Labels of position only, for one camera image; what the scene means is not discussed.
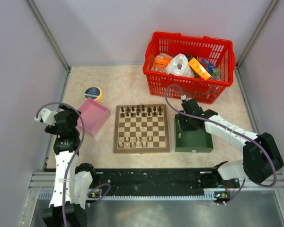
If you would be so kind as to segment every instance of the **chessboard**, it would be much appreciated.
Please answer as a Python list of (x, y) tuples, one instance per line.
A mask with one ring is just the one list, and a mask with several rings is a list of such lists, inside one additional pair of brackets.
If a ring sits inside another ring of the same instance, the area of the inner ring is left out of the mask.
[(114, 153), (168, 153), (167, 107), (118, 105), (115, 117)]

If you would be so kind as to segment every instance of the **green box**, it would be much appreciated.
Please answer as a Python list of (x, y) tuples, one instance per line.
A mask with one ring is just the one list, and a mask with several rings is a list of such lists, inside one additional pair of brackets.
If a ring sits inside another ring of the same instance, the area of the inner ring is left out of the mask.
[(182, 131), (179, 135), (179, 114), (175, 115), (175, 150), (176, 152), (199, 152), (209, 153), (213, 150), (213, 140), (211, 134), (205, 130)]

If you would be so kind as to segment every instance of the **beige floor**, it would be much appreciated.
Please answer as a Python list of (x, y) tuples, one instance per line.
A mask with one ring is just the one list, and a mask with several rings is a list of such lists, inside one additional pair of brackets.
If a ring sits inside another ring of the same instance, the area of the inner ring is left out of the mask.
[[(101, 104), (108, 107), (111, 116), (96, 137), (86, 133), (77, 165), (92, 163), (96, 168), (151, 168), (151, 167), (211, 167), (222, 161), (242, 159), (242, 154), (222, 139), (213, 136), (214, 150), (211, 153), (176, 153), (173, 119), (175, 112), (169, 108), (169, 139), (171, 151), (168, 154), (114, 154), (115, 109), (117, 105), (164, 104), (164, 97), (149, 93), (142, 65), (73, 67), (66, 88), (64, 102), (79, 108), (85, 101), (87, 88), (97, 86), (103, 90)], [(170, 99), (172, 105), (181, 109), (178, 99)], [(200, 104), (213, 109), (227, 121), (251, 130), (239, 85), (234, 80), (211, 105)], [(50, 152), (48, 168), (55, 168), (53, 150)]]

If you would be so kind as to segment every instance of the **pink tray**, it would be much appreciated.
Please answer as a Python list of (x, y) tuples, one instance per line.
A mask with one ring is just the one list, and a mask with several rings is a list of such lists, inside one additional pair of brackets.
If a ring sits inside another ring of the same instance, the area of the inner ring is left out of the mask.
[[(79, 108), (84, 121), (85, 131), (95, 136), (102, 128), (104, 123), (110, 116), (110, 111), (107, 107), (88, 98)], [(78, 119), (78, 126), (82, 129), (81, 120)]]

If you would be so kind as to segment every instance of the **red plastic basket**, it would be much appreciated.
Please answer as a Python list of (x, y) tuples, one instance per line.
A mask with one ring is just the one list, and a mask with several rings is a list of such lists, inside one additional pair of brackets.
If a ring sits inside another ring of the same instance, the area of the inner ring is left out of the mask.
[[(155, 57), (160, 53), (167, 53), (172, 57), (182, 53), (206, 59), (221, 70), (221, 81), (181, 77), (152, 71)], [(152, 95), (164, 96), (169, 85), (177, 84), (182, 87), (187, 98), (195, 98), (198, 102), (211, 104), (226, 87), (232, 85), (234, 68), (235, 57), (232, 42), (229, 40), (155, 32), (146, 50), (143, 73), (147, 77)], [(181, 93), (178, 88), (174, 87), (169, 89), (168, 96), (181, 98)]]

